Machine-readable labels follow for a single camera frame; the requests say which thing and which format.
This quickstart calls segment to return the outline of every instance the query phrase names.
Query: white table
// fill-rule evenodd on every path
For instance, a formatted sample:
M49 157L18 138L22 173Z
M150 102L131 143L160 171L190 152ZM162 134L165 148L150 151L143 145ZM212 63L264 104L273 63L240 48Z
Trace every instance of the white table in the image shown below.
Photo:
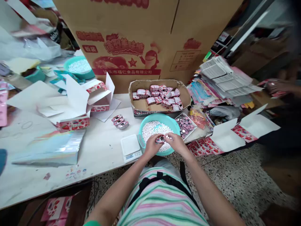
M114 98L121 100L121 104L105 123L90 118L90 126L87 128L79 151L78 164L75 166L54 168L11 164L13 156L20 153L33 138L41 135L41 132L46 134L55 130L47 119L16 110L10 126L0 131L0 148L8 151L7 163L0 176L0 209L125 165L120 139L138 134L144 117L134 118L128 94L115 94ZM116 115L123 115L130 126L125 130L118 130L111 122ZM185 142L205 135L203 130L197 128ZM80 173L76 173L76 177L70 179L66 174L70 173L71 169ZM50 174L48 180L44 179L47 173Z

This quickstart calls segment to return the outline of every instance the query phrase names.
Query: teal plastic bowl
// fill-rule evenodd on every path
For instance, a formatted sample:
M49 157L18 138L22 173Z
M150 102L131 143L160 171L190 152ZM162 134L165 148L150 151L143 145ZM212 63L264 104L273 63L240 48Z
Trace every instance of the teal plastic bowl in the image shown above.
M46 75L45 73L40 69L39 66L36 67L36 71L34 73L32 73L29 76L26 76L25 78L29 81L31 81L32 83L35 83L37 81L45 81L46 79Z
M67 60L64 63L65 71L70 72L69 71L70 64L72 64L76 61L85 60L85 59L86 59L85 56L74 56L74 57L70 58L69 60ZM74 74L78 79L91 79L91 78L95 77L95 74L92 69L87 73L72 73L72 74Z
M180 135L180 127L173 118L171 118L165 114L159 114L159 113L151 114L151 115L147 116L141 122L141 125L140 125L138 141L142 148L146 147L146 144L144 143L144 140L142 137L142 129L143 129L144 125L150 121L159 121L159 122L163 123L164 125L167 125L173 131L173 133ZM165 156L165 155L169 155L169 154L173 153L174 151L175 151L174 149L169 148L168 150L166 150L164 152L158 152L157 155Z

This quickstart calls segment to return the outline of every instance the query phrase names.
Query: digital scale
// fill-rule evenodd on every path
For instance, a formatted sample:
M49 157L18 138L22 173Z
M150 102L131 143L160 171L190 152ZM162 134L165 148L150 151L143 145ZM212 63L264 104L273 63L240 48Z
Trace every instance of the digital scale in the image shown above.
M136 134L122 138L120 141L123 160L125 163L132 162L142 156L142 151Z

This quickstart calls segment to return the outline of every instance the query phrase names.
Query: striped shirt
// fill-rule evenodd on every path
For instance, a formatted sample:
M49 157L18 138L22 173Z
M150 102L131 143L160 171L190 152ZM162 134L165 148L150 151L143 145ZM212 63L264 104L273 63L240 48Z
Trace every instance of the striped shirt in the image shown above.
M171 171L163 167L154 167L140 175L134 189L119 213L117 225L203 225L207 226L205 218L192 200L178 188L168 185L164 180L149 184L140 196L129 203L139 190L139 183L143 178L156 177L157 172L169 175L181 182L189 193L186 184Z

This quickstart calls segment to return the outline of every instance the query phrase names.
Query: terrazzo floor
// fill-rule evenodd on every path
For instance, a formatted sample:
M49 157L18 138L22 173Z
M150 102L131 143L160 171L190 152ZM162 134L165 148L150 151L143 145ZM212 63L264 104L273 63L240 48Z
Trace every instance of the terrazzo floor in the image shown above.
M298 209L297 199L283 193L261 167L261 163L268 160L269 157L264 146L254 144L250 148L231 152L226 156L201 156L197 157L197 160L207 175L233 204L245 220L246 225L265 225L259 215L271 203L293 210ZM167 158L179 169L180 161L183 160L178 153L173 153ZM130 165L127 165L95 177L100 184L100 189L96 189L96 203L129 167ZM208 220L188 170L186 170L186 178L202 214ZM93 198L94 189L92 187L86 217L93 209Z

